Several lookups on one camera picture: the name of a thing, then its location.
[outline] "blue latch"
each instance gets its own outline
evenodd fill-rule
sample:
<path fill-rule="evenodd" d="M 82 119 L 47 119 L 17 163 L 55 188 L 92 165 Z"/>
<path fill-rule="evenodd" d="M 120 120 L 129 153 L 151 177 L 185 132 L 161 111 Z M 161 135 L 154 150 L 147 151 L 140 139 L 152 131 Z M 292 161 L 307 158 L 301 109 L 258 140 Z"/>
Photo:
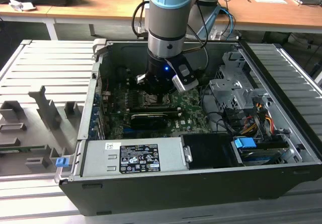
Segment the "blue latch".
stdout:
<path fill-rule="evenodd" d="M 255 141 L 251 137 L 239 137 L 234 142 L 237 148 L 257 147 Z"/>
<path fill-rule="evenodd" d="M 56 167 L 68 167 L 69 166 L 69 158 L 61 157 L 56 160 Z"/>

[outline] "floor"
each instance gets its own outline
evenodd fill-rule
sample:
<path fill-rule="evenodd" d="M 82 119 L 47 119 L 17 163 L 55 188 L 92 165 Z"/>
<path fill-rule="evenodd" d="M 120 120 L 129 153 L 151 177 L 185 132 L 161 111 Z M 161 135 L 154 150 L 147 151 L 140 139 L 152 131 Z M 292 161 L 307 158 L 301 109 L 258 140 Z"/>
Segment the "floor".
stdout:
<path fill-rule="evenodd" d="M 60 40 L 94 40 L 96 37 L 111 40 L 135 38 L 129 26 L 109 27 L 95 25 L 96 37 L 90 35 L 88 25 L 56 24 L 55 27 Z M 243 39 L 252 43 L 261 43 L 264 35 L 263 32 L 258 31 L 241 31 L 239 33 L 241 33 Z M 281 43 L 285 37 L 285 33 L 272 33 L 269 43 Z M 23 39 L 50 40 L 45 24 L 5 22 L 5 29 L 0 31 L 0 68 L 10 58 Z M 302 67 L 306 66 L 305 70 L 307 72 L 310 72 L 314 64 L 322 59 L 322 47 L 308 64 L 307 61 L 321 43 L 322 35 L 292 34 L 288 42 L 283 44 L 283 48 Z"/>

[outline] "wooden desk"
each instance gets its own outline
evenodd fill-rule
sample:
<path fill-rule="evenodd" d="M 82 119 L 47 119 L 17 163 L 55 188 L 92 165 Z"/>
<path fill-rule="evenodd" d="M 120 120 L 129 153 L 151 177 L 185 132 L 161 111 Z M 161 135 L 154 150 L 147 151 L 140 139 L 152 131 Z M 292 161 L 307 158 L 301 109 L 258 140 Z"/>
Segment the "wooden desk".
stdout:
<path fill-rule="evenodd" d="M 9 5 L 0 5 L 0 17 L 5 21 L 45 23 L 52 40 L 57 40 L 54 24 L 128 25 L 142 0 L 71 0 L 67 7 L 36 5 L 37 10 L 17 12 Z"/>
<path fill-rule="evenodd" d="M 51 7 L 50 18 L 130 20 L 142 0 L 72 0 L 68 7 Z"/>
<path fill-rule="evenodd" d="M 322 8 L 299 6 L 294 0 L 287 4 L 258 3 L 255 0 L 230 0 L 229 11 L 236 18 L 236 29 L 322 33 Z M 224 0 L 219 0 L 226 7 Z M 216 25 L 226 25 L 227 16 L 219 15 Z"/>
<path fill-rule="evenodd" d="M 228 7 L 236 18 L 235 29 L 322 33 L 322 8 L 298 6 L 294 0 L 287 4 L 257 3 L 254 0 L 230 0 Z M 45 23 L 51 39 L 57 40 L 55 23 L 128 25 L 133 11 L 141 0 L 71 0 L 67 7 L 36 6 L 37 10 L 16 12 L 8 5 L 0 5 L 0 17 L 5 21 Z M 228 23 L 226 15 L 219 15 L 215 29 L 222 31 Z"/>

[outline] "power supply label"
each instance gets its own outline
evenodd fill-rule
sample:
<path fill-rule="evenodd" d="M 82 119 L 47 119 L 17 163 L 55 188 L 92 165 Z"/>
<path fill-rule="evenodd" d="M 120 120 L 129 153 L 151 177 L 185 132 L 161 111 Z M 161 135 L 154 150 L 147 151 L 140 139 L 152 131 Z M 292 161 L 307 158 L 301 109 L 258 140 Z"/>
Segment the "power supply label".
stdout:
<path fill-rule="evenodd" d="M 157 144 L 120 146 L 120 173 L 160 171 Z"/>

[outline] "robotic arm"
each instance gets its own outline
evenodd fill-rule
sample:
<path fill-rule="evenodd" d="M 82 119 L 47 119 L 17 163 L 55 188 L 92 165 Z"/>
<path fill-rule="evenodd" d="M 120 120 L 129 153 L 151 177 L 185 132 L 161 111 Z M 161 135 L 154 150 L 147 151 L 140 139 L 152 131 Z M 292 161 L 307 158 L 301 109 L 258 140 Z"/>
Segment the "robotic arm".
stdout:
<path fill-rule="evenodd" d="M 150 0 L 148 31 L 148 67 L 137 78 L 138 84 L 148 81 L 152 94 L 164 94 L 173 88 L 184 92 L 198 85 L 194 72 L 182 54 L 188 23 L 199 29 L 205 38 L 205 29 L 198 0 Z M 205 11 L 207 28 L 211 28 L 216 14 L 217 0 L 199 0 Z"/>

